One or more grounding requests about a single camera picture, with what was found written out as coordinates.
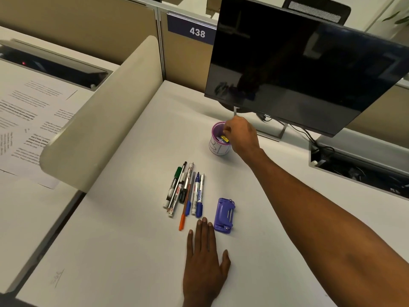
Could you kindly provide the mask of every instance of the hand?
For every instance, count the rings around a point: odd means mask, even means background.
[[[233,150],[245,161],[260,149],[257,131],[245,118],[235,116],[228,120],[223,130]]]
[[[210,307],[219,295],[230,268],[228,251],[223,252],[222,264],[216,249],[212,223],[198,220],[193,252],[193,231],[187,235],[186,267],[183,276],[183,307]]]

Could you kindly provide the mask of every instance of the computer monitor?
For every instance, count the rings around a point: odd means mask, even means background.
[[[222,0],[205,95],[333,137],[408,72],[406,46],[254,0]]]

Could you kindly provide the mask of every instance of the green marker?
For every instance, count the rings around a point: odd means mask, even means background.
[[[175,172],[175,176],[173,177],[171,188],[169,189],[169,192],[168,192],[168,196],[166,197],[166,203],[163,205],[163,208],[165,209],[169,207],[169,202],[171,201],[173,191],[175,190],[177,181],[179,180],[180,173],[181,173],[181,167],[178,167]]]

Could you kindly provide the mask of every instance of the blue pen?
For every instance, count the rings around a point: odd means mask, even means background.
[[[186,210],[184,212],[185,216],[187,217],[190,214],[190,206],[192,205],[192,201],[193,201],[193,185],[195,184],[193,182],[193,179],[195,178],[196,172],[193,172],[192,174],[192,185],[190,186],[190,193],[188,194],[188,200],[187,200],[187,204],[186,204]]]
[[[196,215],[197,195],[199,193],[199,188],[200,188],[200,174],[197,173],[196,181],[193,186],[192,215]]]
[[[200,176],[200,186],[199,191],[197,192],[197,210],[196,217],[200,218],[203,214],[203,184],[205,182],[204,174]]]

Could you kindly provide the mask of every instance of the pink pen holder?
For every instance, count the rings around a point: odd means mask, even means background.
[[[212,127],[212,137],[210,138],[209,149],[217,156],[226,155],[232,148],[230,143],[222,142],[217,139],[217,137],[220,138],[220,136],[223,135],[224,126],[225,122],[218,122]]]

